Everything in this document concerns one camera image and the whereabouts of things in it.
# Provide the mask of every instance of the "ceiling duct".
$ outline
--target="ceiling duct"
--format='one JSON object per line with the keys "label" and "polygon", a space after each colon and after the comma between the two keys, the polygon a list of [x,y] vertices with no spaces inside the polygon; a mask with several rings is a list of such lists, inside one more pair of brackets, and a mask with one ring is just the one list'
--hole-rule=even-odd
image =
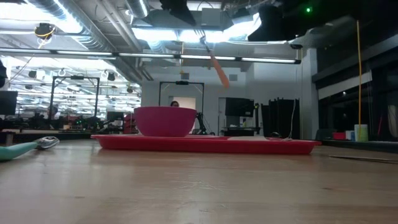
{"label": "ceiling duct", "polygon": [[[80,26],[83,30],[80,32],[81,37],[74,37],[74,39],[88,50],[96,52],[114,52],[116,49],[109,43],[109,40],[103,33],[95,26],[93,21],[81,10],[81,8],[71,0],[26,0],[28,3],[34,5],[36,8],[53,15],[61,21],[73,23],[73,26]],[[133,61],[125,62],[121,58],[116,60],[109,60],[108,63],[113,64],[120,69],[124,77],[130,82],[137,82],[142,80],[140,72],[130,66],[135,64]]]}
{"label": "ceiling duct", "polygon": [[135,18],[145,18],[149,14],[149,4],[147,0],[125,0],[130,13]]}

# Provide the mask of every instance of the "wooden table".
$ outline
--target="wooden table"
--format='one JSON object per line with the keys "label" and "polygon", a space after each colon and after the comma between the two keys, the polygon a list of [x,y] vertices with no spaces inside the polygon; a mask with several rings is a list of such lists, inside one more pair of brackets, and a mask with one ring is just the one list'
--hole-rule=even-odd
{"label": "wooden table", "polygon": [[398,222],[398,166],[311,156],[100,151],[63,141],[0,164],[4,224]]}

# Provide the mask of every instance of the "table surface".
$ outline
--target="table surface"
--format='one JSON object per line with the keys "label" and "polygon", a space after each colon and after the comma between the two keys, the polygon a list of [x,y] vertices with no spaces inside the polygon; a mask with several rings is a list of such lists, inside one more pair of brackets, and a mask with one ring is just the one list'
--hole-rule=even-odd
{"label": "table surface", "polygon": [[0,163],[0,223],[396,224],[398,166],[310,156],[105,151],[62,141]]}

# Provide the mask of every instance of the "red tray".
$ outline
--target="red tray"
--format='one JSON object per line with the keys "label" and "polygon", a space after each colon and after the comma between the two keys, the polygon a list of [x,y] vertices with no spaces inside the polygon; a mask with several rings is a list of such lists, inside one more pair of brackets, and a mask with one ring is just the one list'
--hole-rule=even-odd
{"label": "red tray", "polygon": [[187,136],[185,138],[145,137],[142,135],[92,135],[103,149],[135,151],[212,152],[246,154],[309,154],[316,141],[228,140],[229,137]]}

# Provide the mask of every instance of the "pink bowl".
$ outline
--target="pink bowl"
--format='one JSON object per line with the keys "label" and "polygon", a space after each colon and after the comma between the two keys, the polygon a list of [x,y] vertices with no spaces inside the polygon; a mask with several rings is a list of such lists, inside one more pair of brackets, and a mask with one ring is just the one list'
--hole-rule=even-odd
{"label": "pink bowl", "polygon": [[138,130],[145,136],[185,137],[192,130],[197,111],[171,106],[148,106],[134,110]]}

